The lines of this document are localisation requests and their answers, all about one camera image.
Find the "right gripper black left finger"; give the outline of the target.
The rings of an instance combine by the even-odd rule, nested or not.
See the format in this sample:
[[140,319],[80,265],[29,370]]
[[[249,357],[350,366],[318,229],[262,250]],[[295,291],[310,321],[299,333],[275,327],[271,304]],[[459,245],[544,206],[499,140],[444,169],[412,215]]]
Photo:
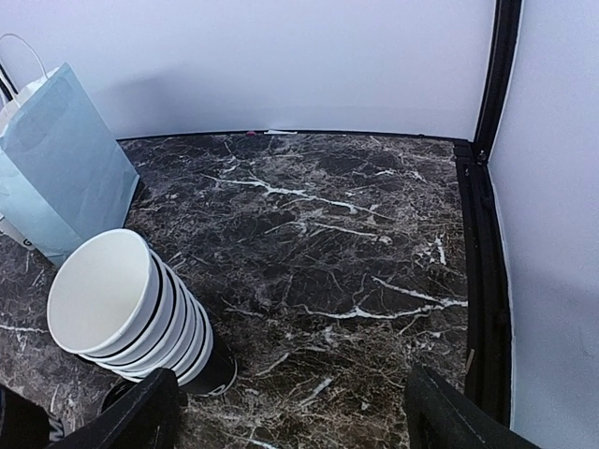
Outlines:
[[172,448],[180,423],[179,386],[170,369],[155,369],[92,423],[51,448]]

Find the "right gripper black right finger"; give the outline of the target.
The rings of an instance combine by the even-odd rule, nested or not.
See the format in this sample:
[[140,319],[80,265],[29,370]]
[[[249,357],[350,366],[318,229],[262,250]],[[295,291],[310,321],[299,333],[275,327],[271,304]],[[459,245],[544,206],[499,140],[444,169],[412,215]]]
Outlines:
[[535,449],[493,420],[433,369],[412,368],[404,391],[412,448]]

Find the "light blue paper bag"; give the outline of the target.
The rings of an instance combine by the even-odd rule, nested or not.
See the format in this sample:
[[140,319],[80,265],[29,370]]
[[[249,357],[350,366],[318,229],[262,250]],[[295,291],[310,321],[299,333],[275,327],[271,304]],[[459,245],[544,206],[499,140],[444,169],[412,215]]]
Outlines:
[[139,174],[69,64],[1,109],[1,213],[56,267],[124,225]]

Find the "stack of paper coffee cups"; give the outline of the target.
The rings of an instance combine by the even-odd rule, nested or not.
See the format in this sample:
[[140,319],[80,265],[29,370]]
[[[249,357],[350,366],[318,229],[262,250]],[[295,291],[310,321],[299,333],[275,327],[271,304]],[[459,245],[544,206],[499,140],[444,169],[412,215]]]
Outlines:
[[48,296],[51,336],[66,352],[139,383],[155,369],[202,397],[224,394],[238,364],[183,280],[136,232],[85,241]]

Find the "stack of black lids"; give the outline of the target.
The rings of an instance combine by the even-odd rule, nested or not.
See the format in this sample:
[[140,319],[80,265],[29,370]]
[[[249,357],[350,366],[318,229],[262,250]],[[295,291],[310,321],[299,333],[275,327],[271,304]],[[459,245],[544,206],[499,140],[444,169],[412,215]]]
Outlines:
[[1,386],[1,447],[46,448],[65,437],[60,419]]

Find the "white cup holding straws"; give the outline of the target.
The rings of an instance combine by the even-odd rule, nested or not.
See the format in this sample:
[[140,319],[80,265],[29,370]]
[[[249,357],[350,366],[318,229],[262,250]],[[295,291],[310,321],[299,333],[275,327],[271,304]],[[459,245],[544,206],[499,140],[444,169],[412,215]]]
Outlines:
[[19,243],[28,251],[32,250],[32,243],[3,214],[0,215],[0,232],[2,235],[8,236]]

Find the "black corner frame post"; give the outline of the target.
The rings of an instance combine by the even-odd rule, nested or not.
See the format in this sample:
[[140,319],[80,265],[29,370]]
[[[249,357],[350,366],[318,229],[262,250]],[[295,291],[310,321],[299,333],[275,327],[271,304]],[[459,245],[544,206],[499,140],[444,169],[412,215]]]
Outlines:
[[495,4],[489,64],[475,136],[454,148],[466,250],[465,396],[503,426],[511,418],[512,324],[504,248],[489,161],[518,43],[520,1]]

